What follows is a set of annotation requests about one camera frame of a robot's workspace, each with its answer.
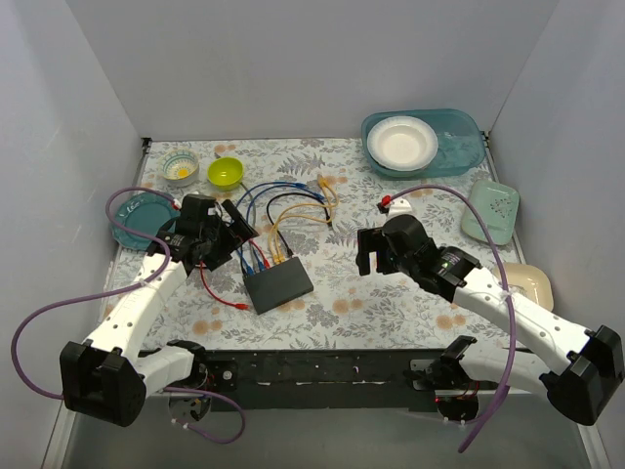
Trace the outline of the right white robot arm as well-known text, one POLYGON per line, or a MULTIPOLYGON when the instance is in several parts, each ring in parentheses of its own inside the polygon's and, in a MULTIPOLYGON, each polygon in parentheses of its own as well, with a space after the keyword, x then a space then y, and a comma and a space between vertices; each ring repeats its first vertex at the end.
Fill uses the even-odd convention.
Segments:
POLYGON ((585 426, 598 417, 624 380, 620 336, 564 320, 520 294, 509 294, 501 279, 479 260, 452 246, 438 247, 422 224, 402 214, 382 227, 357 233, 356 264, 361 275, 402 273, 419 287, 469 310, 510 335, 525 349, 510 359, 476 338, 460 336, 433 362, 409 377, 437 388, 464 388, 472 381, 500 382, 546 398, 562 415, 585 426))

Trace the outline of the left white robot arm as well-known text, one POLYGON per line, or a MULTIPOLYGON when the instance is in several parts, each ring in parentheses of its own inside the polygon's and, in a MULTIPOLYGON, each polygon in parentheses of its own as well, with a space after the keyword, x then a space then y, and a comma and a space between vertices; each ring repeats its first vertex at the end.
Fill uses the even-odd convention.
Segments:
POLYGON ((214 271, 257 236, 231 200, 184 197, 177 219, 151 241, 132 290, 81 343, 60 355, 62 395, 73 411, 121 426, 132 424, 146 398, 170 384, 200 389, 208 377, 202 347, 174 341, 142 356, 154 321, 197 266, 214 271))

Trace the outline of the black network switch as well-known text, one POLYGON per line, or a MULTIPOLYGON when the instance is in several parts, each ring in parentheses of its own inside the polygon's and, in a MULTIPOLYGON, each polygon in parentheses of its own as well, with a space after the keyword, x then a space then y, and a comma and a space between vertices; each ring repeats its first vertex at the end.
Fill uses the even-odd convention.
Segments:
POLYGON ((246 278, 244 286, 258 315, 313 292, 313 283, 298 257, 246 278))

